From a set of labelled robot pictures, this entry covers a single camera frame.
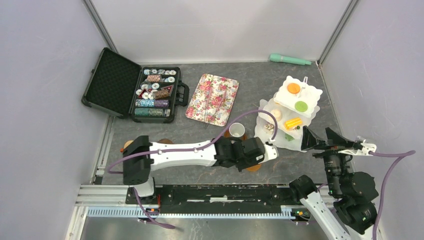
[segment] gray floor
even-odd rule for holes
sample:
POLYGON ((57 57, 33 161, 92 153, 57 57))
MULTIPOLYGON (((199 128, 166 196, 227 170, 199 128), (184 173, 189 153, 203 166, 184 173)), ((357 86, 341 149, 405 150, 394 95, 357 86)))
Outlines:
MULTIPOLYGON (((238 115, 257 109, 261 99, 269 100, 283 84, 286 76, 302 80, 308 76, 308 83, 324 93, 318 102, 320 111, 316 114, 310 128, 320 136, 325 137, 325 127, 339 131, 331 103, 325 89, 325 84, 315 64, 299 66, 274 62, 246 63, 204 63, 180 64, 182 81, 190 87, 190 99, 199 79, 205 73, 231 78, 239 81, 240 87, 230 115, 230 120, 238 115)), ((203 123, 185 117, 187 107, 177 107, 174 122, 170 124, 136 123, 129 119, 115 119, 114 135, 110 146, 108 164, 122 157, 120 149, 128 140, 140 135, 149 135, 150 141, 170 139, 175 144, 196 143, 215 137, 222 127, 211 125, 206 130, 203 123)), ((253 137, 257 114, 244 117, 240 122, 245 126, 246 133, 253 137)), ((238 172, 235 167, 204 167, 179 166, 152 172, 156 184, 232 184, 232 183, 289 183, 301 175, 308 175, 316 183, 326 182, 323 162, 312 157, 311 152, 302 153, 287 149, 279 149, 276 160, 266 162, 257 172, 246 170, 238 172)), ((102 184, 121 185, 122 176, 105 174, 102 184)))
POLYGON ((82 240, 326 240, 317 223, 296 226, 284 219, 160 219, 175 230, 132 218, 89 217, 82 240))

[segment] white cup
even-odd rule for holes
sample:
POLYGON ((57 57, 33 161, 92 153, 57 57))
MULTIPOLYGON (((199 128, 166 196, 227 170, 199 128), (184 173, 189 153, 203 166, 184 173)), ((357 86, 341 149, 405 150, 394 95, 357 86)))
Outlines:
POLYGON ((233 123, 231 124, 231 126, 229 126, 229 134, 231 135, 231 137, 234 138, 241 138, 243 137, 243 135, 245 135, 245 126, 243 126, 243 124, 241 123, 233 123))

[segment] case handle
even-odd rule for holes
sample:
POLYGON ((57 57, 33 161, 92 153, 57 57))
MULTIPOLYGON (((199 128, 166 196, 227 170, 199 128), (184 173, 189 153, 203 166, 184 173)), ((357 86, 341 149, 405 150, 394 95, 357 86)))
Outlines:
POLYGON ((187 104, 189 104, 189 86, 187 86, 187 84, 180 82, 178 84, 178 87, 182 87, 184 88, 184 93, 179 93, 177 92, 177 97, 178 99, 175 101, 175 105, 180 105, 180 106, 187 106, 187 104))

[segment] case lid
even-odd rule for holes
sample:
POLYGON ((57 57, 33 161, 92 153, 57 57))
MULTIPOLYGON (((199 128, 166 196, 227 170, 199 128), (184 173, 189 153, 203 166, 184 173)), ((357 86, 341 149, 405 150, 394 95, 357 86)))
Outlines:
POLYGON ((94 69, 85 99, 116 116, 127 117, 141 72, 137 63, 105 47, 94 69))

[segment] white wall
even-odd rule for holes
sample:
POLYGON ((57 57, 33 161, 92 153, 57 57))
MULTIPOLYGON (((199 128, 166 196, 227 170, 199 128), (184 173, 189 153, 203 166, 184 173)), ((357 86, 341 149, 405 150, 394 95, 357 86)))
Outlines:
POLYGON ((106 120, 81 103, 105 43, 81 0, 0 4, 0 239, 60 240, 106 120))
MULTIPOLYGON (((424 193, 424 1, 360 1, 323 64, 342 132, 376 140, 380 153, 403 159, 386 186, 386 239, 422 239, 424 193)), ((394 158, 354 158, 378 189, 394 158)))
POLYGON ((92 0, 139 63, 317 60, 349 0, 92 0))

